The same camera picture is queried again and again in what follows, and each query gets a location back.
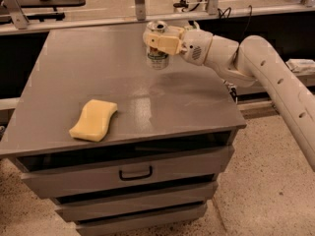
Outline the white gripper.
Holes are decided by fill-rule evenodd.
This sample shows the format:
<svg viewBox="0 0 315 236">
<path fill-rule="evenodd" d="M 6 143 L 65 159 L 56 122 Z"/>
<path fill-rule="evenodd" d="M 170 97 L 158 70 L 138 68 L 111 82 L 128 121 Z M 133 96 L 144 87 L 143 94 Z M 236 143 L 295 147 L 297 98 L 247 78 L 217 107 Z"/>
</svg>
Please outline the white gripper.
<svg viewBox="0 0 315 236">
<path fill-rule="evenodd" d="M 181 58 L 186 62 L 197 66 L 203 65 L 213 35 L 201 29 L 184 32 L 185 28 L 168 26 L 167 33 L 145 32 L 143 40 L 147 46 L 158 51 L 169 55 L 176 55 L 180 52 Z"/>
</svg>

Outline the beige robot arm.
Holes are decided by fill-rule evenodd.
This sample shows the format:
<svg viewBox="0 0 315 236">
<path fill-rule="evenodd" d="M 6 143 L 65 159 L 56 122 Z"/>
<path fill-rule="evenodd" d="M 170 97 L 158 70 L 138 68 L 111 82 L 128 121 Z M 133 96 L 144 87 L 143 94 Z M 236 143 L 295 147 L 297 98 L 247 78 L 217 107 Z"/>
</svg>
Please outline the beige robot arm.
<svg viewBox="0 0 315 236">
<path fill-rule="evenodd" d="M 260 83 L 315 170 L 315 97 L 265 38 L 250 35 L 237 42 L 201 29 L 159 26 L 146 29 L 143 40 L 149 48 L 211 68 L 236 86 Z"/>
</svg>

